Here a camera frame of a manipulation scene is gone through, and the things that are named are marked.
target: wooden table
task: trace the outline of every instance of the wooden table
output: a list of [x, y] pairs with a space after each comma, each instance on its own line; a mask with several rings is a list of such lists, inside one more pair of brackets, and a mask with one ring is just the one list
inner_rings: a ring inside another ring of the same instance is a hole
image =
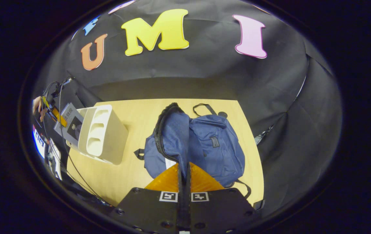
[[[199, 103], [210, 104], [217, 113], [220, 111], [227, 113], [227, 119], [235, 130], [245, 154], [245, 173], [239, 179], [252, 189], [252, 194], [248, 197], [249, 203], [262, 200], [264, 181], [259, 153], [245, 114], [236, 100], [140, 99], [98, 102], [95, 106], [112, 105], [118, 118], [128, 129], [129, 135], [122, 163], [119, 165], [103, 163], [83, 156], [74, 149], [70, 150], [73, 163], [90, 187], [107, 202], [116, 206], [131, 188], [144, 188], [152, 181], [144, 168], [144, 161], [138, 160], [134, 151], [145, 147], [145, 139], [152, 134], [159, 114], [172, 102], [177, 102], [191, 118], [197, 117], [193, 112], [193, 106]], [[204, 106], [196, 108], [196, 111], [200, 115], [210, 114]], [[70, 160], [67, 160], [67, 170], [80, 184], [86, 186]], [[235, 183], [233, 187], [239, 189], [243, 195], [247, 192], [242, 184]]]

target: letter m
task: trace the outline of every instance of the letter m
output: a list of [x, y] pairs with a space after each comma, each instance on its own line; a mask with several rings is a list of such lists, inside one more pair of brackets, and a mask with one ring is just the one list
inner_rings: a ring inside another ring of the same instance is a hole
[[160, 49], [186, 49], [188, 41], [184, 39], [183, 18], [188, 14], [186, 9], [171, 9], [161, 13], [154, 25], [151, 27], [141, 18], [130, 20], [122, 25], [126, 30], [126, 41], [128, 49], [126, 56], [142, 53], [142, 46], [138, 45], [139, 39], [148, 49], [153, 50], [157, 39], [162, 34]]

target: blue backpack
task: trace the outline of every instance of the blue backpack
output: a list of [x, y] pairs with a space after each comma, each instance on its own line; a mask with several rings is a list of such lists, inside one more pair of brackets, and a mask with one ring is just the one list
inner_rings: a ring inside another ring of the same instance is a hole
[[191, 119], [177, 103], [167, 106], [158, 118], [154, 132], [145, 142], [145, 149], [135, 155], [145, 160], [145, 168], [156, 178], [171, 165], [178, 163], [186, 177], [189, 162], [199, 166], [223, 187], [233, 185], [245, 170], [245, 155], [226, 113], [212, 114]]

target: pink letter i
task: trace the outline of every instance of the pink letter i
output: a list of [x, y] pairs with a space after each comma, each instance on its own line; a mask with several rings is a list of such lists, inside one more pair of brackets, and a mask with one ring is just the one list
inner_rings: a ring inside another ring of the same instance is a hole
[[257, 20], [242, 15], [233, 15], [240, 23], [240, 44], [235, 46], [236, 52], [256, 58], [266, 58], [262, 48], [262, 28], [265, 25]]

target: hand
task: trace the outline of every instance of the hand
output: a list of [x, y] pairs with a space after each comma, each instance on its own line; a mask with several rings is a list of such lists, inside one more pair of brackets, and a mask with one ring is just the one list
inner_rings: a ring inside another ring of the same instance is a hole
[[38, 96], [36, 97], [33, 101], [32, 101], [32, 114], [35, 115], [35, 112], [37, 111], [38, 109], [38, 113], [40, 113], [40, 121], [42, 122], [44, 120], [44, 116], [47, 112], [47, 109], [43, 109], [43, 100], [41, 99], [41, 96]]

